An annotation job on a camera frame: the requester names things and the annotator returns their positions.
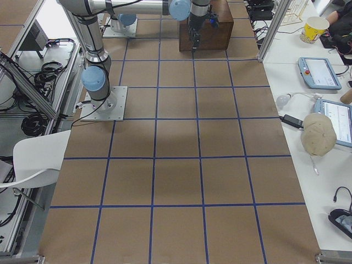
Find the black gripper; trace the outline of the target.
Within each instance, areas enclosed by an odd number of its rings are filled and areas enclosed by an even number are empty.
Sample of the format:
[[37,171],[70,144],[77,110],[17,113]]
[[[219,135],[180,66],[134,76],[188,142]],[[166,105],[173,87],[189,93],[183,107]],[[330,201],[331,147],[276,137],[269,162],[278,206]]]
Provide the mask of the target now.
[[192,52],[195,52],[200,44],[200,33],[196,31],[200,31],[205,24],[206,20],[210,20],[211,16],[209,14],[203,16],[196,16],[194,14],[190,14],[188,18],[188,32],[189,32],[189,40],[192,41]]

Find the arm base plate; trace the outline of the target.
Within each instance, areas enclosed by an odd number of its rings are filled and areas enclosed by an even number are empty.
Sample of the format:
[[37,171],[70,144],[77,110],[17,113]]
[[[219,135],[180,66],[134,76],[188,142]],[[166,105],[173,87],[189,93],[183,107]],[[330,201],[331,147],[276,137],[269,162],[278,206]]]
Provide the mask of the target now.
[[87,104],[83,104],[80,118],[82,121],[123,121],[124,111],[127,101],[128,87],[127,86],[111,86],[110,95],[102,102],[92,101],[88,92],[85,95]]
[[136,37],[137,24],[138,19],[128,26],[117,20],[108,20],[102,37],[106,39],[134,39]]

